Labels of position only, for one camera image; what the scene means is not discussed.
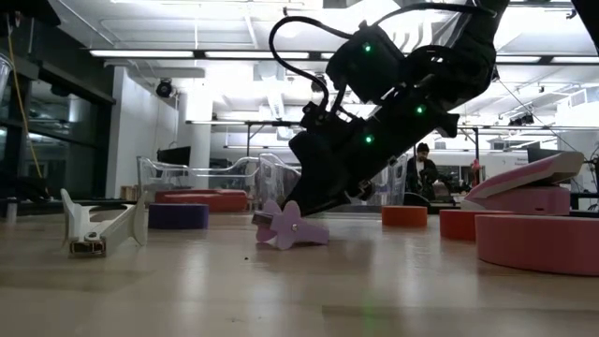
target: white column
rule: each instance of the white column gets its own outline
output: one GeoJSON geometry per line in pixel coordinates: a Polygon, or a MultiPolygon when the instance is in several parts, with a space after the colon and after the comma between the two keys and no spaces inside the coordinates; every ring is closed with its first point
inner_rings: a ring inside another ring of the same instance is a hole
{"type": "MultiPolygon", "coordinates": [[[[212,97],[205,81],[195,81],[188,93],[181,97],[180,111],[184,116],[182,123],[212,119],[212,97]]],[[[182,142],[178,144],[179,146],[187,146],[185,144],[187,141],[189,142],[188,145],[191,146],[191,156],[189,158],[191,168],[208,169],[210,167],[210,125],[184,124],[180,128],[178,139],[182,142]]],[[[208,178],[199,177],[195,179],[194,183],[195,188],[209,188],[208,178]]]]}

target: yellow cable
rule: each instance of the yellow cable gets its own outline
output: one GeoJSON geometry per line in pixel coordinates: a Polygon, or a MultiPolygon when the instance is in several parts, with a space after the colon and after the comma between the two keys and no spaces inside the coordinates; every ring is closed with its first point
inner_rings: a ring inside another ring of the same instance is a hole
{"type": "Polygon", "coordinates": [[[11,33],[8,33],[8,53],[10,56],[10,62],[12,63],[12,74],[15,80],[15,89],[17,89],[17,97],[19,98],[19,108],[21,110],[22,116],[22,128],[25,131],[25,136],[29,140],[29,148],[31,149],[31,156],[34,158],[34,163],[36,163],[37,175],[39,179],[43,179],[44,176],[41,174],[41,169],[39,168],[39,164],[37,162],[36,150],[34,149],[34,143],[29,138],[29,125],[27,124],[27,116],[25,115],[25,108],[22,105],[21,98],[21,87],[19,86],[19,75],[17,74],[17,66],[15,62],[15,55],[12,50],[12,38],[11,33]]]}

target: pink disc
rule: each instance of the pink disc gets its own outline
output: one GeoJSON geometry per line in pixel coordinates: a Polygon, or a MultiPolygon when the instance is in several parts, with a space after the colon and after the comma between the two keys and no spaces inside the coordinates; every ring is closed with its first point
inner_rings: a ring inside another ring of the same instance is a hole
{"type": "Polygon", "coordinates": [[[483,261],[529,271],[599,276],[599,219],[477,215],[483,261]]]}

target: green led light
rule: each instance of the green led light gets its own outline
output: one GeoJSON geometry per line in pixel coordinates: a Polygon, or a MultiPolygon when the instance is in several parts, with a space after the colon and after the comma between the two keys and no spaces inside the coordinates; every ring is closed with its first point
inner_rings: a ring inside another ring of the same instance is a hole
{"type": "Polygon", "coordinates": [[[426,110],[427,110],[427,107],[425,105],[419,105],[419,106],[416,107],[416,113],[417,114],[422,114],[426,110]]]}

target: pink object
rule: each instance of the pink object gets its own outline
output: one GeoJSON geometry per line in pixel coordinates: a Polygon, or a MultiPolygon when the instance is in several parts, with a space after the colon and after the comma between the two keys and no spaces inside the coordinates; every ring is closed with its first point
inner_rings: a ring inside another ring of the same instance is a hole
{"type": "Polygon", "coordinates": [[[583,162],[583,154],[564,152],[494,176],[476,186],[462,201],[461,208],[567,215],[570,192],[557,183],[576,177],[583,162]]]}
{"type": "Polygon", "coordinates": [[[599,276],[599,219],[477,215],[478,258],[530,271],[599,276]]]}
{"type": "Polygon", "coordinates": [[[289,249],[295,242],[314,242],[327,244],[329,230],[309,224],[301,218],[300,206],[289,201],[281,212],[279,205],[268,200],[263,212],[256,212],[252,221],[258,226],[256,239],[267,242],[276,237],[279,249],[289,249]]]}

